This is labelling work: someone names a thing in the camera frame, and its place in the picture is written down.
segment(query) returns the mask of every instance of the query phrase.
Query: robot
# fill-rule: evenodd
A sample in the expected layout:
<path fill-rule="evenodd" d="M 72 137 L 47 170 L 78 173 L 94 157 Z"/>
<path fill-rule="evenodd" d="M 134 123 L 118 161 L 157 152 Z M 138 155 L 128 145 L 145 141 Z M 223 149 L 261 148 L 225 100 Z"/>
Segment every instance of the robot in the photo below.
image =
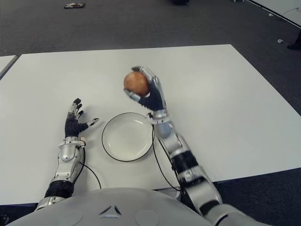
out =
<path fill-rule="evenodd" d="M 161 192 L 138 188 L 104 188 L 72 196 L 74 184 L 85 162 L 85 141 L 80 132 L 99 119 L 79 123 L 82 104 L 76 99 L 66 123 L 65 139 L 59 145 L 58 167 L 45 197 L 36 210 L 12 222 L 11 226 L 267 226 L 233 206 L 223 204 L 212 181 L 198 164 L 185 139 L 169 118 L 163 89 L 150 69 L 137 66 L 149 82 L 150 93 L 141 97 L 125 93 L 152 111 L 149 114 L 156 138 L 162 144 L 176 172 L 181 193 L 194 209 Z"/>

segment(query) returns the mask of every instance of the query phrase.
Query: white plate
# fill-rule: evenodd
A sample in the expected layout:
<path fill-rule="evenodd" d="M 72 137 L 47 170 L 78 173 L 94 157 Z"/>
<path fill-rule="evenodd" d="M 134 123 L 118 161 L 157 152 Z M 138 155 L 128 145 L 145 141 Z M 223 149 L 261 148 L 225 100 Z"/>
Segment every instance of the white plate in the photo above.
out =
<path fill-rule="evenodd" d="M 102 142 L 105 151 L 113 159 L 134 161 L 151 148 L 152 126 L 141 114 L 120 114 L 105 126 Z"/>

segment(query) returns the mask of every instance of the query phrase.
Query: table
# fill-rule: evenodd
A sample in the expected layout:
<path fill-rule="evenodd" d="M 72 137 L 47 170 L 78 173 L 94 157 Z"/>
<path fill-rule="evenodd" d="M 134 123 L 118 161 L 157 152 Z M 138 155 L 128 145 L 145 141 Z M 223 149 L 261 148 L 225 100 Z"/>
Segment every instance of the table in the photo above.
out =
<path fill-rule="evenodd" d="M 148 111 L 126 97 L 123 78 L 135 65 L 161 80 L 177 130 L 213 181 L 301 166 L 301 117 L 231 46 L 100 50 L 22 55 L 0 82 L 0 204 L 38 202 L 57 166 L 70 103 L 82 99 L 87 165 L 103 187 L 168 187 L 153 152 L 119 162 L 102 147 L 105 124 L 124 112 Z M 167 178 L 167 158 L 155 143 Z M 98 188 L 84 170 L 75 194 Z"/>
<path fill-rule="evenodd" d="M 17 56 L 0 56 L 0 79 L 16 59 Z"/>

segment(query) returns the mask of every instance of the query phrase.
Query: floor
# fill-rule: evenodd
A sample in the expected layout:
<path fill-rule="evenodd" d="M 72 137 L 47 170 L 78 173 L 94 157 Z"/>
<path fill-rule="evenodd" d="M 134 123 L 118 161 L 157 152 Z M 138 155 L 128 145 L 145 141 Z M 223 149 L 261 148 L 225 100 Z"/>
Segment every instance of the floor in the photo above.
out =
<path fill-rule="evenodd" d="M 251 3 L 191 0 L 0 0 L 0 56 L 232 44 L 301 114 L 299 29 Z M 301 169 L 218 183 L 225 202 L 276 226 L 299 225 Z"/>

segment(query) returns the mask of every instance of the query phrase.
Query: shoe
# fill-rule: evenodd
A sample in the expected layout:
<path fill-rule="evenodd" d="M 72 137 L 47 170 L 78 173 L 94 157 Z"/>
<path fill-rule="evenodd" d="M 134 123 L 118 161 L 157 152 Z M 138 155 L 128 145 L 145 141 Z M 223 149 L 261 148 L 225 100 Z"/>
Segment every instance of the shoe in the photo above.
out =
<path fill-rule="evenodd" d="M 301 43 L 295 43 L 287 46 L 288 49 L 301 50 Z"/>
<path fill-rule="evenodd" d="M 174 5 L 188 5 L 189 0 L 172 0 Z"/>

